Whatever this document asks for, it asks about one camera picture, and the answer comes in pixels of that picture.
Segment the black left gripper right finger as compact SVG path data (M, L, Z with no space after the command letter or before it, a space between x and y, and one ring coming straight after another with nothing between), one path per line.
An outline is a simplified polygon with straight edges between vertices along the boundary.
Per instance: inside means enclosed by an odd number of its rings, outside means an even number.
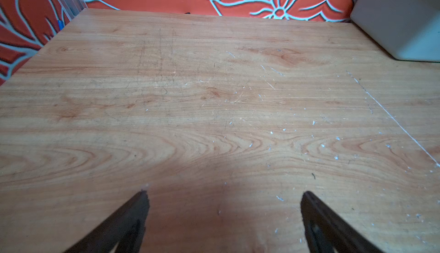
M301 214L311 253L380 253L311 191L304 192Z

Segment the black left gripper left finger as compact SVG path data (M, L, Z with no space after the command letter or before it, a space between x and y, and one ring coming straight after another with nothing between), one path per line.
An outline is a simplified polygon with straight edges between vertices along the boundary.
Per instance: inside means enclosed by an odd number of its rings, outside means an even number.
M149 209L147 192L142 190L66 252L138 253L146 231L145 223Z

